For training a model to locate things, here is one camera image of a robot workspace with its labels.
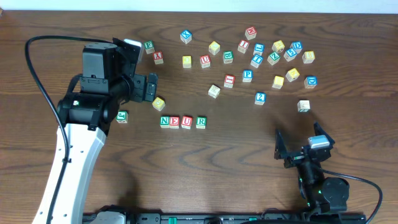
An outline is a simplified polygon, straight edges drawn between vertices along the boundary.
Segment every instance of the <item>letter cube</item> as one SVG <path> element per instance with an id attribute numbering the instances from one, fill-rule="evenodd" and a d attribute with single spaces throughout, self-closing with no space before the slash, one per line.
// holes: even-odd
<path id="1" fill-rule="evenodd" d="M 163 54 L 162 54 L 162 52 L 155 52 L 154 53 L 154 61 L 155 61 L 155 65 L 163 63 Z"/>
<path id="2" fill-rule="evenodd" d="M 304 63 L 312 63 L 315 60 L 315 54 L 313 51 L 304 52 L 303 54 L 303 62 Z"/>
<path id="3" fill-rule="evenodd" d="M 278 89 L 282 88 L 282 86 L 284 85 L 284 80 L 284 77 L 275 76 L 272 87 Z"/>
<path id="4" fill-rule="evenodd" d="M 184 31 L 182 31 L 180 38 L 181 38 L 182 42 L 187 44 L 192 40 L 192 34 L 188 30 L 184 30 Z"/>
<path id="5" fill-rule="evenodd" d="M 209 55 L 200 56 L 200 65 L 202 68 L 210 67 L 210 56 Z"/>
<path id="6" fill-rule="evenodd" d="M 219 51 L 220 51 L 221 46 L 213 41 L 210 45 L 209 45 L 209 52 L 212 53 L 213 55 L 216 55 Z"/>
<path id="7" fill-rule="evenodd" d="M 318 80 L 316 77 L 307 77 L 304 80 L 305 88 L 315 88 L 317 84 L 318 84 Z"/>
<path id="8" fill-rule="evenodd" d="M 154 47 L 154 43 L 153 41 L 148 41 L 144 43 L 145 46 L 145 51 L 147 52 L 147 54 L 151 54 L 155 52 L 155 47 Z"/>
<path id="9" fill-rule="evenodd" d="M 258 54 L 258 55 L 262 56 L 262 53 L 264 52 L 265 47 L 266 46 L 264 44 L 254 44 L 253 55 Z"/>
<path id="10" fill-rule="evenodd" d="M 257 30 L 254 27 L 249 27 L 246 29 L 244 35 L 248 40 L 254 39 L 257 35 Z"/>
<path id="11" fill-rule="evenodd" d="M 253 79 L 253 71 L 252 70 L 243 70 L 243 82 L 251 82 Z"/>
<path id="12" fill-rule="evenodd" d="M 212 85 L 209 89 L 209 96 L 211 96 L 215 99 L 219 95 L 220 91 L 221 91 L 221 89 L 218 86 Z"/>
<path id="13" fill-rule="evenodd" d="M 277 52 L 278 54 L 284 51 L 285 45 L 281 40 L 278 40 L 277 42 L 274 42 L 272 45 L 272 50 Z"/>
<path id="14" fill-rule="evenodd" d="M 288 49 L 285 51 L 284 58 L 286 61 L 291 61 L 297 56 L 297 53 L 293 49 Z"/>
<path id="15" fill-rule="evenodd" d="M 292 45 L 290 45 L 290 48 L 293 49 L 296 53 L 300 53 L 301 50 L 303 49 L 303 45 L 301 44 L 300 41 L 293 42 Z"/>
<path id="16" fill-rule="evenodd" d="M 292 82 L 292 81 L 296 80 L 299 76 L 300 76 L 300 74 L 299 74 L 299 72 L 297 71 L 297 69 L 295 69 L 295 68 L 290 69 L 290 70 L 286 73 L 286 78 L 288 79 L 289 82 Z"/>
<path id="17" fill-rule="evenodd" d="M 188 116 L 183 116 L 181 120 L 181 128 L 191 129 L 192 118 Z"/>
<path id="18" fill-rule="evenodd" d="M 191 56 L 182 56 L 182 67 L 183 68 L 192 68 Z"/>
<path id="19" fill-rule="evenodd" d="M 234 53 L 232 53 L 232 50 L 225 51 L 223 55 L 224 63 L 232 63 L 234 60 Z"/>
<path id="20" fill-rule="evenodd" d="M 262 62 L 264 58 L 261 57 L 260 55 L 254 55 L 253 58 L 251 59 L 250 64 L 254 67 L 254 68 L 258 68 Z"/>
<path id="21" fill-rule="evenodd" d="M 164 103 L 164 100 L 162 100 L 159 97 L 157 97 L 152 102 L 152 106 L 154 106 L 154 108 L 157 109 L 158 111 L 162 111 L 162 109 L 166 106 L 166 104 Z"/>
<path id="22" fill-rule="evenodd" d="M 265 93 L 256 93 L 256 98 L 254 99 L 254 104 L 264 105 L 266 102 L 267 95 Z"/>
<path id="23" fill-rule="evenodd" d="M 170 127 L 170 117 L 169 116 L 160 117 L 160 127 L 161 128 L 169 128 Z"/>
<path id="24" fill-rule="evenodd" d="M 310 110 L 310 101 L 309 100 L 300 100 L 297 103 L 298 112 L 307 112 Z"/>
<path id="25" fill-rule="evenodd" d="M 206 128 L 206 118 L 197 117 L 197 128 L 198 129 Z"/>
<path id="26" fill-rule="evenodd" d="M 118 115 L 116 116 L 116 121 L 118 123 L 126 124 L 128 120 L 129 120 L 129 114 L 127 113 L 127 111 L 119 111 L 118 112 Z"/>
<path id="27" fill-rule="evenodd" d="M 170 128 L 178 129 L 180 128 L 180 118 L 179 117 L 170 117 Z"/>
<path id="28" fill-rule="evenodd" d="M 232 88 L 234 86 L 235 76 L 233 75 L 226 75 L 224 81 L 224 87 Z"/>
<path id="29" fill-rule="evenodd" d="M 246 53 L 246 50 L 249 48 L 249 42 L 241 40 L 238 45 L 238 51 L 242 53 Z"/>
<path id="30" fill-rule="evenodd" d="M 275 65 L 280 59 L 280 56 L 277 52 L 273 52 L 268 56 L 267 61 L 271 64 L 271 65 Z"/>

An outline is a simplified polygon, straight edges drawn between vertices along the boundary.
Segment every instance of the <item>yellow cube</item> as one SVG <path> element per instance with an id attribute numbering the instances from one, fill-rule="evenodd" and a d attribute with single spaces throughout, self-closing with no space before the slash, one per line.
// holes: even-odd
<path id="1" fill-rule="evenodd" d="M 277 52 L 278 54 L 281 53 L 282 51 L 284 51 L 284 49 L 285 49 L 285 45 L 281 40 L 274 42 L 274 44 L 272 45 L 272 50 L 274 52 Z"/>
<path id="2" fill-rule="evenodd" d="M 304 52 L 303 54 L 303 62 L 304 63 L 312 63 L 315 60 L 315 54 L 313 51 Z"/>
<path id="3" fill-rule="evenodd" d="M 286 78 L 288 79 L 289 82 L 292 82 L 292 81 L 296 80 L 299 76 L 300 76 L 300 74 L 299 74 L 299 72 L 297 71 L 296 68 L 290 69 L 286 73 Z"/>
<path id="4" fill-rule="evenodd" d="M 191 56 L 182 56 L 182 67 L 183 68 L 192 68 Z"/>
<path id="5" fill-rule="evenodd" d="M 213 55 L 216 55 L 221 49 L 221 46 L 213 41 L 210 45 L 209 45 L 209 52 L 212 53 Z"/>
<path id="6" fill-rule="evenodd" d="M 164 103 L 164 100 L 160 99 L 159 97 L 157 97 L 153 102 L 152 105 L 154 106 L 155 109 L 157 109 L 158 111 L 162 111 L 162 109 L 166 106 L 166 104 Z"/>
<path id="7" fill-rule="evenodd" d="M 284 80 L 285 80 L 284 77 L 275 76 L 272 87 L 278 89 L 282 88 L 282 86 L 284 85 Z"/>

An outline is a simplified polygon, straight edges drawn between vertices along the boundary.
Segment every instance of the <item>wood grain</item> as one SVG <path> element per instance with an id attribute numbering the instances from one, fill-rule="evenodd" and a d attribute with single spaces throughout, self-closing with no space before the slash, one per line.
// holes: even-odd
<path id="1" fill-rule="evenodd" d="M 273 159 L 274 130 L 286 133 L 292 149 L 305 144 L 317 120 L 335 139 L 325 169 L 358 175 L 379 184 L 384 202 L 374 223 L 397 223 L 398 206 L 398 23 L 395 15 L 229 14 L 168 12 L 6 11 L 0 18 L 0 222 L 30 223 L 39 207 L 50 172 L 57 124 L 39 93 L 24 60 L 25 41 L 37 35 L 72 35 L 153 40 L 164 64 L 150 55 L 137 72 L 159 75 L 158 94 L 167 106 L 159 113 L 148 103 L 129 103 L 129 124 L 114 123 L 88 191 L 86 212 L 103 205 L 161 209 L 163 212 L 261 212 L 265 208 L 300 208 L 296 171 Z M 237 51 L 244 30 L 255 26 L 246 54 Z M 189 29 L 185 45 L 179 33 Z M 234 62 L 223 64 L 219 53 L 211 68 L 200 68 L 199 56 L 213 41 L 221 52 L 232 50 Z M 253 45 L 285 45 L 301 40 L 317 59 L 304 65 L 299 56 L 283 58 L 254 70 L 252 83 L 241 73 L 251 68 Z M 35 42 L 31 57 L 54 102 L 81 72 L 84 43 Z M 182 56 L 191 55 L 191 69 Z M 275 75 L 291 68 L 298 80 L 271 88 Z M 233 89 L 222 88 L 214 100 L 212 84 L 235 75 Z M 307 75 L 318 86 L 306 90 Z M 264 106 L 254 105 L 257 91 L 267 93 Z M 297 113 L 308 99 L 311 113 Z M 204 115 L 201 129 L 160 129 L 162 114 Z M 349 211 L 370 215 L 378 194 L 371 186 L 350 181 Z"/>

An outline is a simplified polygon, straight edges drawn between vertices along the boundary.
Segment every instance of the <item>white wall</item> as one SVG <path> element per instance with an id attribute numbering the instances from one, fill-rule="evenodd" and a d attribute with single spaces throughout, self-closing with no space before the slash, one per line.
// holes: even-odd
<path id="1" fill-rule="evenodd" d="M 5 10 L 398 13 L 398 0 L 0 0 Z"/>

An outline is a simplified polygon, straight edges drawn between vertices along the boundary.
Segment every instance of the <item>letter on block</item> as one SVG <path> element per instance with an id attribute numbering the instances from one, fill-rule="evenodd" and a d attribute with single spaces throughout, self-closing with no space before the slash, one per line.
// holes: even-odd
<path id="1" fill-rule="evenodd" d="M 221 91 L 221 89 L 218 86 L 212 85 L 209 89 L 209 96 L 211 96 L 215 99 L 219 95 L 220 91 Z"/>
<path id="2" fill-rule="evenodd" d="M 144 43 L 145 46 L 145 51 L 147 52 L 147 54 L 151 54 L 155 52 L 155 47 L 154 47 L 154 43 L 153 41 L 148 41 Z"/>
<path id="3" fill-rule="evenodd" d="M 296 56 L 297 56 L 297 53 L 293 49 L 286 50 L 286 52 L 284 54 L 284 58 L 288 62 L 293 60 Z"/>
<path id="4" fill-rule="evenodd" d="M 273 52 L 268 56 L 267 61 L 271 64 L 271 65 L 275 65 L 280 59 L 280 56 L 278 53 Z"/>
<path id="5" fill-rule="evenodd" d="M 307 77 L 304 80 L 305 88 L 315 88 L 317 84 L 318 84 L 318 80 L 316 77 Z"/>
<path id="6" fill-rule="evenodd" d="M 300 74 L 299 74 L 299 72 L 297 71 L 297 69 L 295 69 L 295 68 L 290 69 L 290 70 L 286 73 L 286 78 L 288 79 L 289 82 L 292 82 L 292 81 L 296 80 L 299 76 L 300 76 Z"/>
<path id="7" fill-rule="evenodd" d="M 290 48 L 293 49 L 296 53 L 300 53 L 301 50 L 303 49 L 303 45 L 301 44 L 300 41 L 293 42 L 292 45 L 290 45 Z"/>
<path id="8" fill-rule="evenodd" d="M 254 27 L 249 27 L 246 29 L 244 35 L 248 40 L 254 39 L 257 35 L 257 30 Z"/>
<path id="9" fill-rule="evenodd" d="M 238 46 L 238 51 L 246 53 L 248 48 L 249 48 L 249 42 L 241 40 Z"/>
<path id="10" fill-rule="evenodd" d="M 170 117 L 170 128 L 175 128 L 175 129 L 180 128 L 180 118 L 179 117 Z"/>
<path id="11" fill-rule="evenodd" d="M 284 77 L 275 76 L 272 87 L 278 89 L 282 88 L 282 86 L 284 85 L 284 80 L 285 80 Z"/>
<path id="12" fill-rule="evenodd" d="M 183 68 L 192 68 L 191 56 L 182 56 L 182 67 Z"/>
<path id="13" fill-rule="evenodd" d="M 252 70 L 243 70 L 243 82 L 251 82 L 253 79 L 253 71 Z"/>
<path id="14" fill-rule="evenodd" d="M 224 81 L 224 87 L 232 88 L 234 86 L 235 76 L 233 75 L 226 75 Z"/>
<path id="15" fill-rule="evenodd" d="M 197 128 L 198 129 L 206 128 L 206 118 L 202 118 L 202 117 L 197 118 Z"/>
<path id="16" fill-rule="evenodd" d="M 181 128 L 191 129 L 192 118 L 188 116 L 183 116 L 181 120 Z"/>
<path id="17" fill-rule="evenodd" d="M 209 55 L 200 56 L 200 65 L 202 68 L 210 67 L 210 56 Z"/>
<path id="18" fill-rule="evenodd" d="M 220 48 L 221 46 L 217 42 L 213 41 L 213 43 L 209 45 L 209 52 L 216 55 L 220 51 Z"/>
<path id="19" fill-rule="evenodd" d="M 307 112 L 310 110 L 310 101 L 309 100 L 300 100 L 297 103 L 298 112 Z"/>
<path id="20" fill-rule="evenodd" d="M 254 44 L 253 55 L 258 54 L 258 55 L 262 56 L 262 53 L 264 52 L 265 47 L 266 46 L 264 44 Z"/>
<path id="21" fill-rule="evenodd" d="M 254 68 L 258 68 L 262 62 L 264 58 L 261 57 L 260 55 L 254 55 L 253 58 L 251 59 L 250 64 L 254 67 Z"/>
<path id="22" fill-rule="evenodd" d="M 315 60 L 315 54 L 313 51 L 304 52 L 303 54 L 303 62 L 304 63 L 312 63 Z"/>
<path id="23" fill-rule="evenodd" d="M 160 117 L 160 127 L 161 128 L 169 128 L 170 127 L 170 117 L 169 116 Z"/>
<path id="24" fill-rule="evenodd" d="M 256 98 L 254 99 L 254 104 L 263 105 L 266 102 L 267 95 L 265 93 L 256 93 Z"/>
<path id="25" fill-rule="evenodd" d="M 119 111 L 118 115 L 116 116 L 116 121 L 118 123 L 126 124 L 128 119 L 129 119 L 129 114 L 127 113 L 127 111 Z"/>
<path id="26" fill-rule="evenodd" d="M 163 63 L 163 54 L 162 54 L 162 52 L 155 52 L 154 53 L 154 61 L 155 61 L 155 65 Z"/>
<path id="27" fill-rule="evenodd" d="M 155 109 L 157 109 L 158 111 L 162 111 L 162 109 L 166 106 L 166 104 L 164 103 L 164 100 L 160 99 L 159 97 L 157 97 L 153 102 L 152 105 L 154 106 Z"/>
<path id="28" fill-rule="evenodd" d="M 184 31 L 182 31 L 180 38 L 181 38 L 182 42 L 187 44 L 192 40 L 192 34 L 188 30 L 184 30 Z"/>
<path id="29" fill-rule="evenodd" d="M 232 63 L 234 60 L 234 53 L 232 53 L 232 50 L 225 51 L 223 55 L 224 63 Z"/>
<path id="30" fill-rule="evenodd" d="M 272 45 L 272 50 L 277 52 L 278 54 L 284 51 L 285 45 L 281 40 L 278 40 L 277 42 L 274 42 Z"/>

